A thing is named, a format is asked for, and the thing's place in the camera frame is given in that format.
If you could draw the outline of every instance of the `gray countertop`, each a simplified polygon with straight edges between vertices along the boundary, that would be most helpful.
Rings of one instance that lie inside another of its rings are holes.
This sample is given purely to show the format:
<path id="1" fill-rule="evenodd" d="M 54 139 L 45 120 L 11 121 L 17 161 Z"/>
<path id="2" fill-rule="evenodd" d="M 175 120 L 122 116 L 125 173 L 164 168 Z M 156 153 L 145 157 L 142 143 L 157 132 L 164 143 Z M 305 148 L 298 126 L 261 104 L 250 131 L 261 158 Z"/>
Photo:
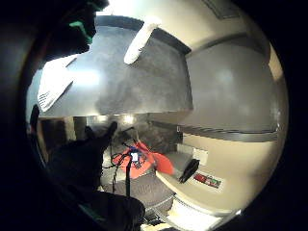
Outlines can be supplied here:
<path id="1" fill-rule="evenodd" d="M 98 116 L 184 112 L 193 108 L 190 78 L 183 54 L 151 38 L 139 59 L 123 62 L 136 32 L 96 27 L 90 51 L 69 65 L 74 82 L 40 117 Z M 42 71 L 28 90 L 27 115 L 37 101 Z"/>

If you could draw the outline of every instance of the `gloved hand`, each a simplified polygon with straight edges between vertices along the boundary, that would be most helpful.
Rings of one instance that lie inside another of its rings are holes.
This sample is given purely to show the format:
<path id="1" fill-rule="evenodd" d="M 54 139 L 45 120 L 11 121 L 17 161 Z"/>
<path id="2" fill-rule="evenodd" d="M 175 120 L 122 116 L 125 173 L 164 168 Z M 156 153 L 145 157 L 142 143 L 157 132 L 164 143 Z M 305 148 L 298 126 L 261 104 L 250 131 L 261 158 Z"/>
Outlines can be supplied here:
<path id="1" fill-rule="evenodd" d="M 86 127 L 87 140 L 68 143 L 51 153 L 47 163 L 51 175 L 64 185 L 96 191 L 100 185 L 103 152 L 116 128 L 117 123 L 113 122 L 104 136 L 96 138 Z"/>

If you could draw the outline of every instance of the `red fabric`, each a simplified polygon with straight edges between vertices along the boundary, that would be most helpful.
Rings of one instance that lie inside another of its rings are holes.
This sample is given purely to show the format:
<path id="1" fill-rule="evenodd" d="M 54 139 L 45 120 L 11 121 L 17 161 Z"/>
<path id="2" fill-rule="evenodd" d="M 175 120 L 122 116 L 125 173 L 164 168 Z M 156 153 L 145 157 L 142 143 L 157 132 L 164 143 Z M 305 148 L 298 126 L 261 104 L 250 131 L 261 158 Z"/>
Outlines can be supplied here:
<path id="1" fill-rule="evenodd" d="M 136 179 L 137 177 L 141 176 L 143 173 L 145 173 L 150 167 L 151 165 L 155 165 L 156 166 L 156 170 L 166 173 L 166 174 L 172 174 L 173 173 L 173 165 L 171 163 L 171 161 L 164 156 L 161 153 L 158 152 L 151 152 L 148 147 L 141 141 L 136 142 L 134 144 L 134 146 L 140 150 L 146 157 L 146 160 L 144 160 L 143 157 L 140 158 L 140 162 L 141 162 L 141 168 L 136 169 L 134 164 L 132 164 L 131 166 L 131 170 L 130 170 L 130 176 L 133 179 Z M 129 148 L 127 148 L 122 155 L 127 154 L 129 151 Z M 118 155 L 117 157 L 115 157 L 113 159 L 113 163 L 117 164 L 119 159 L 121 158 L 121 155 Z M 123 160 L 122 165 L 120 166 L 120 168 L 126 172 L 126 166 L 129 163 L 130 158 L 129 157 L 125 157 Z"/>

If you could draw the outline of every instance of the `black glove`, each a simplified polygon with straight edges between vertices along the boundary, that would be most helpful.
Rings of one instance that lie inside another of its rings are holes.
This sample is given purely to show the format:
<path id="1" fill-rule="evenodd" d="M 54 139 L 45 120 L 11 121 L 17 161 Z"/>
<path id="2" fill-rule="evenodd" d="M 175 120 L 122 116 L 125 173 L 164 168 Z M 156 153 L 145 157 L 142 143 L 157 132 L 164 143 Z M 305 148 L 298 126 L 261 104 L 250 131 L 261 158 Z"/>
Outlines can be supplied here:
<path id="1" fill-rule="evenodd" d="M 102 171 L 103 152 L 117 128 L 113 122 L 106 134 L 96 138 L 86 127 L 88 139 L 68 143 L 51 153 L 47 167 L 51 175 L 65 185 L 97 190 Z"/>

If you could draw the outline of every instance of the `orange object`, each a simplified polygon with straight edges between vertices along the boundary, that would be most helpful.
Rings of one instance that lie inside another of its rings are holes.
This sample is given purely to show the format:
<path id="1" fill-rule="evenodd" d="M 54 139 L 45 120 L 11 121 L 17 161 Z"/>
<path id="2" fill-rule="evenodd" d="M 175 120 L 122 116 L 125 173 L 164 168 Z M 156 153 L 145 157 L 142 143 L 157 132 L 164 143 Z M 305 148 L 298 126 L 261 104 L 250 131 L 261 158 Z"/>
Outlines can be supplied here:
<path id="1" fill-rule="evenodd" d="M 172 174 L 173 173 L 173 165 L 171 161 L 163 154 L 158 152 L 151 152 L 148 147 L 141 141 L 138 141 L 134 143 L 133 145 L 136 147 L 144 156 L 140 157 L 140 168 L 135 168 L 134 165 L 131 166 L 130 169 L 130 177 L 132 179 L 136 179 L 139 176 L 141 176 L 143 173 L 145 173 L 152 165 L 156 167 L 156 170 L 166 173 L 166 174 Z M 129 148 L 127 148 L 122 155 L 127 154 L 130 151 Z M 119 155 L 113 159 L 114 164 L 118 164 L 120 158 L 122 155 Z M 130 157 L 125 157 L 122 165 L 120 168 L 126 172 L 126 166 L 128 165 L 130 160 Z"/>

